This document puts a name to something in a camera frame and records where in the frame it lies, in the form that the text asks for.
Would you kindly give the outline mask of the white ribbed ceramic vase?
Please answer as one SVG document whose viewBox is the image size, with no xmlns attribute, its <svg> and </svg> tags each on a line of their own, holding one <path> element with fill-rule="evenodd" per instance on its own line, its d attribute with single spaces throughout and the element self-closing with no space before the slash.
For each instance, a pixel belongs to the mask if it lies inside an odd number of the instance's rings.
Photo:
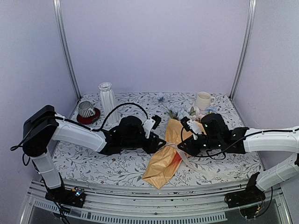
<svg viewBox="0 0 299 224">
<path fill-rule="evenodd" d="M 104 111 L 105 116 L 107 116 L 115 107 L 115 95 L 112 90 L 112 84 L 109 82 L 104 82 L 99 85 L 100 90 L 100 99 L 102 108 Z M 107 119 L 107 123 L 115 124 L 119 121 L 120 116 L 118 112 L 115 110 Z"/>
</svg>

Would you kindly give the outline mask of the orange paper flower bouquet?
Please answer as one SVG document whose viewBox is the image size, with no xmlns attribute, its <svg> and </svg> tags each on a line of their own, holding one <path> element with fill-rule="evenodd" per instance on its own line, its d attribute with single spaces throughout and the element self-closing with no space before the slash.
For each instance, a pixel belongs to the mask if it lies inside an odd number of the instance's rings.
<svg viewBox="0 0 299 224">
<path fill-rule="evenodd" d="M 188 110 L 187 117 L 199 123 L 204 115 L 202 110 L 194 105 Z M 142 179 L 160 189 L 175 175 L 182 162 L 191 170 L 205 174 L 204 170 L 196 168 L 189 162 L 186 153 L 178 149 L 178 144 L 191 136 L 191 133 L 183 130 L 178 119 L 171 118 L 165 133 L 166 145 L 151 157 Z"/>
</svg>

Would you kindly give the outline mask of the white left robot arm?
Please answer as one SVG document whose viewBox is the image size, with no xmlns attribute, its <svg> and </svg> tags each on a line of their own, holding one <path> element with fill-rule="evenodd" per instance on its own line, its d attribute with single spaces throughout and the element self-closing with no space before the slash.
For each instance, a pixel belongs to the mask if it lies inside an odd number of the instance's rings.
<svg viewBox="0 0 299 224">
<path fill-rule="evenodd" d="M 65 141 L 91 149 L 99 154 L 113 155 L 123 149 L 143 149 L 147 154 L 157 152 L 166 141 L 153 133 L 161 118 L 157 115 L 141 121 L 138 117 L 127 116 L 109 131 L 104 127 L 91 129 L 69 120 L 46 105 L 23 125 L 23 139 L 19 143 L 24 154 L 31 158 L 51 194 L 60 203 L 69 199 L 69 191 L 56 170 L 47 147 L 50 141 Z"/>
</svg>

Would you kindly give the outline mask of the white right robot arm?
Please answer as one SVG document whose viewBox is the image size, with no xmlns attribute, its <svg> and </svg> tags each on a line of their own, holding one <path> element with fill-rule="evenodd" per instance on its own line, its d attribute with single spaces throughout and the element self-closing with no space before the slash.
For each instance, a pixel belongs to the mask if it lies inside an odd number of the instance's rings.
<svg viewBox="0 0 299 224">
<path fill-rule="evenodd" d="M 276 166 L 251 176 L 242 200 L 252 203 L 260 193 L 284 182 L 299 173 L 299 128 L 254 129 L 238 127 L 230 130 L 220 114 L 211 113 L 201 119 L 203 129 L 196 122 L 184 117 L 183 128 L 192 136 L 178 144 L 178 149 L 191 156 L 200 152 L 219 149 L 228 154 L 245 154 L 258 151 L 290 152 L 291 156 Z"/>
</svg>

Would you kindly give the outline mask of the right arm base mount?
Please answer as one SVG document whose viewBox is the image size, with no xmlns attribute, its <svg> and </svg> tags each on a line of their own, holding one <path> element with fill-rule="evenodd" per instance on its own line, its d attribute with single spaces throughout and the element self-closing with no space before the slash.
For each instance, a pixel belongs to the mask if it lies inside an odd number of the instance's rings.
<svg viewBox="0 0 299 224">
<path fill-rule="evenodd" d="M 229 208 L 256 203 L 255 206 L 240 210 L 240 214 L 246 219 L 254 219 L 258 217 L 265 199 L 264 192 L 258 189 L 254 184 L 249 183 L 244 190 L 227 193 L 224 197 L 224 201 Z"/>
</svg>

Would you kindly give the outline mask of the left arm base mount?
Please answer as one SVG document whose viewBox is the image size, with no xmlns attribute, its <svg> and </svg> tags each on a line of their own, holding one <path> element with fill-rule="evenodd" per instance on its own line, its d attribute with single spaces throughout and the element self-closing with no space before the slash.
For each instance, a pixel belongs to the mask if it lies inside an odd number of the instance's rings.
<svg viewBox="0 0 299 224">
<path fill-rule="evenodd" d="M 83 208 L 85 203 L 86 194 L 82 188 L 74 187 L 72 189 L 66 189 L 64 184 L 55 189 L 49 189 L 45 185 L 47 193 L 45 198 L 53 201 L 59 205 L 69 205 L 72 207 Z"/>
</svg>

